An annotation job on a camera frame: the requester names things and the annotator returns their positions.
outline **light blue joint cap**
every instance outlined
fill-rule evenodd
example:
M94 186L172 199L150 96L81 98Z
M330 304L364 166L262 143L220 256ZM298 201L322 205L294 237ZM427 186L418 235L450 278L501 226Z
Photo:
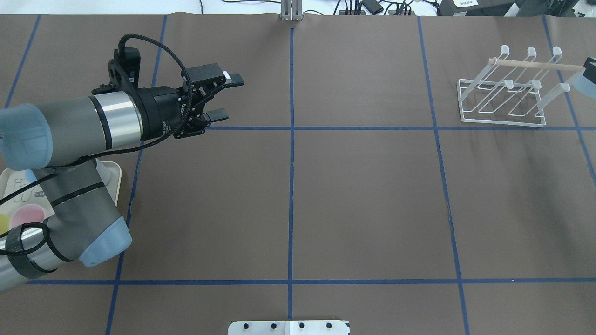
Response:
M126 222L119 217L85 249L79 260L90 268L123 252L131 243L132 237Z
M52 158L48 121L32 104L0 110L0 151L12 170L41 169Z

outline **metal bracket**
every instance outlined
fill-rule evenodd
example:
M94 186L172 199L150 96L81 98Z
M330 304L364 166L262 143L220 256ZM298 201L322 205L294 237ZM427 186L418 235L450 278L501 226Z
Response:
M282 21L302 21L302 0L281 0Z
M228 335L350 335L350 322L343 320L235 321Z

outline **wooden rod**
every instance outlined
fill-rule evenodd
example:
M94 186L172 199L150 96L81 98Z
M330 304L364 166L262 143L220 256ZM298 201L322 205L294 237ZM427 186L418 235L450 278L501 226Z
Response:
M584 70L581 65L567 65L567 64L553 64L553 63L539 63L533 61L520 60L498 60L496 58L489 58L488 64L503 65L512 67L526 67L528 69L545 69L545 70L561 70L571 72L581 72Z

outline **pink circle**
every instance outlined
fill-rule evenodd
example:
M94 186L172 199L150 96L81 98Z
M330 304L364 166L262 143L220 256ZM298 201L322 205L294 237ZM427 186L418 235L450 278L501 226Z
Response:
M29 222L42 222L44 219L45 211L42 206L38 204L26 204L14 212L8 226L10 229L13 229L16 226L28 224Z

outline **blue tape line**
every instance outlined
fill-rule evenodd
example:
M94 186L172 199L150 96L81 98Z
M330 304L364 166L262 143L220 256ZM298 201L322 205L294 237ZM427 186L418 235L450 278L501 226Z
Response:
M113 280L37 279L28 285L113 285Z
M550 48L551 55L552 55L551 34L550 34L550 31L548 30L547 17L545 15L542 15L542 24L544 25L544 32L547 34L548 47ZM559 77L559 81L564 82L565 80L563 80L563 75L561 74L561 71L557 70L557 74ZM575 115L575 110L573 109L573 104L571 103L571 98L569 97L568 92L565 92L565 99L567 100L567 106L569 106L569 112L571 113L571 118L573 119L573 124L575 125L575 129L578 132L579 142L582 145L583 155L586 158L586 162L588 162L588 169L590 171L590 175L592 175L592 182L594 183L594 186L596 187L596 173L594 173L594 167L592 166L592 159L590 158L588 149L586 148L586 143L583 140L583 135L582 135L582 131L580 130L580 127L579 127L578 118Z
M113 285L115 280L32 280L27 285ZM533 284L596 283L595 277L578 278L454 278L438 279L253 279L253 280L120 280L119 286L243 286L243 285L428 285L428 284Z
M167 23L167 15L163 16L162 22L162 34L159 36L159 42L163 43L163 35L166 33L166 23ZM153 67L153 78L151 80L151 86L155 86L155 82L157 81L157 69L159 69L159 60L162 56L162 49L157 48L157 57L155 59L155 67Z
M33 25L33 30L31 31L31 35L29 36L29 41L27 42L27 47L25 48L25 52L23 53L23 58L21 58L21 63L18 65L17 74L14 75L13 85L10 86L10 92L8 92L8 97L6 99L6 103L4 104L4 108L8 108L8 106L10 106L10 101L13 99L14 90L17 88L18 79L21 76L21 71L23 71L23 66L25 65L25 59L27 59L27 55L29 54L29 49L31 49L31 44L33 44L33 38L35 38L35 33L37 32L37 28L39 26L40 20L41 20L41 15L38 15L37 19L35 20L35 24Z
M462 127L462 126L211 126L219 131L596 131L596 127Z
M166 33L166 23L167 23L167 15L163 16L163 22L162 22L162 33L159 37L159 42L163 43L163 37ZM157 55L156 55L156 59L155 59L155 66L153 67L153 78L151 80L151 86L155 86L155 82L157 80L157 72L159 70L159 62L160 62L160 57L161 57L161 48L158 48L157 50ZM136 166L135 166L135 176L132 180L132 189L131 189L131 198L128 201L128 210L126 212L126 225L130 226L131 225L131 219L132 219L132 203L135 199L136 196L136 185L138 183L138 179L139 179L139 167L141 165L141 159L143 157L143 150L139 150L139 153L136 157ZM118 258L118 267L116 268L116 280L114 281L114 291L112 293L112 300L111 300L111 304L110 304L110 312L108 314L108 322L107 325L105 327L105 335L110 335L111 332L111 325L112 325L112 321L114 320L114 312L116 310L116 299L118 298L118 286L120 285L120 276L122 274L122 265L124 263L124 254L125 252L122 252L120 254L120 258Z
M436 113L434 111L434 101L433 101L433 93L430 87L430 75L429 75L429 66L426 60L426 50L424 47L424 36L422 32L422 22L420 20L420 16L416 16L418 21L418 35L420 36L420 48L422 50L422 61L424 63L424 74L426 76L426 89L429 94L429 104L430 104L430 113L433 118L433 127L434 127L434 141L437 146L437 155L439 156L439 168L441 171L441 180L443 182L443 194L445 196L445 203L447 205L447 212L449 217L449 229L451 230L451 247L453 250L453 259L455 262L455 274L458 280L458 289L460 291L460 304L461 304L461 314L464 321L464 331L466 335L470 335L470 326L468 323L468 313L465 307L465 296L464 296L464 286L461 282L461 271L460 271L460 258L457 252L457 242L455 240L455 228L453 226L453 216L451 213L451 202L449 201L449 191L447 189L447 179L445 177L445 165L443 164L443 153L441 152L441 145L439 140L439 130L437 128L437 118Z
M391 285L391 284L457 284L457 279L304 279L294 285Z
M461 281L464 284L596 283L596 278L484 278Z
M120 285L287 285L287 280L121 280Z
M114 321L114 311L116 310L116 298L118 297L118 281L120 280L120 272L122 270L122 259L124 258L124 253L120 254L120 258L118 260L118 270L116 271L116 280L114 281L114 289L112 290L112 299L110 302L110 312L108 313L108 322L105 326L105 335L110 335L111 333L111 325Z
M294 277L294 27L290 29L290 191L288 213L288 320L293 318Z

